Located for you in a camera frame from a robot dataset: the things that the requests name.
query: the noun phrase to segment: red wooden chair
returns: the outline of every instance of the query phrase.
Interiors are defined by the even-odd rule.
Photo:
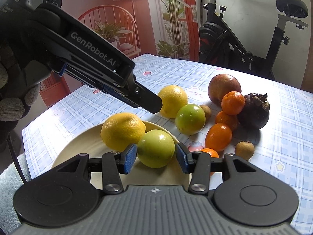
[[[120,23],[126,30],[132,33],[126,33],[126,38],[119,38],[119,43],[129,43],[133,46],[131,49],[122,50],[130,58],[140,55],[141,49],[138,40],[138,30],[136,22],[129,11],[116,5],[101,5],[94,7],[84,14],[78,20],[91,29],[96,29],[96,21],[104,24]]]

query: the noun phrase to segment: table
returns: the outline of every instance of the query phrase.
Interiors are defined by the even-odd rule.
[[[134,109],[114,97],[82,86],[35,119],[23,132],[26,159],[32,178],[48,171],[57,155],[74,137],[119,112],[136,113],[142,120],[154,122],[169,130],[190,148],[204,145],[205,136],[214,124],[220,108],[212,104],[207,89],[217,74],[237,78],[242,94],[268,94],[270,119],[259,134],[239,127],[225,153],[249,140],[255,145],[251,163],[288,183],[297,192],[300,203],[292,226],[302,234],[313,232],[313,94],[237,71],[196,62],[160,58],[145,54],[134,59],[137,80],[154,93],[167,85],[179,85],[189,102],[209,105],[212,117],[196,135],[186,136],[176,129],[175,120]],[[220,173],[210,181],[210,189],[222,182]]]

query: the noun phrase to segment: fluffy blue rug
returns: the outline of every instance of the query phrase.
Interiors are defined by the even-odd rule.
[[[21,154],[18,157],[18,162],[21,166],[26,180],[31,180],[29,169],[27,167],[25,153]],[[12,200],[14,193],[22,185],[23,182],[18,175],[14,163],[12,163],[0,175],[0,228],[7,235],[12,233],[16,228],[21,225],[13,208]]]

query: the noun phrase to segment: plate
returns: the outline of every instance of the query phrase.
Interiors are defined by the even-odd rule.
[[[146,125],[146,132],[159,129],[167,132],[174,140],[174,143],[179,141],[166,129],[154,123],[143,121]],[[102,124],[94,126],[87,131],[83,132],[74,138],[67,146],[61,151],[52,168],[65,162],[66,160],[80,154],[87,153],[90,158],[101,157],[104,153],[111,152],[112,149],[108,148],[100,137]],[[132,170],[128,175],[120,174],[123,187],[126,188],[129,184],[136,185],[175,185],[182,184],[185,189],[188,188],[191,176],[184,174],[178,164],[176,155],[173,156],[167,166],[153,169],[142,164],[136,158]],[[102,189],[102,174],[91,173],[90,183],[97,189]]]

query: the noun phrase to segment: glove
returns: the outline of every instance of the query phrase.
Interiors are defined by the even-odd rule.
[[[36,101],[40,84],[27,88],[23,67],[19,65],[7,40],[0,40],[0,144]]]

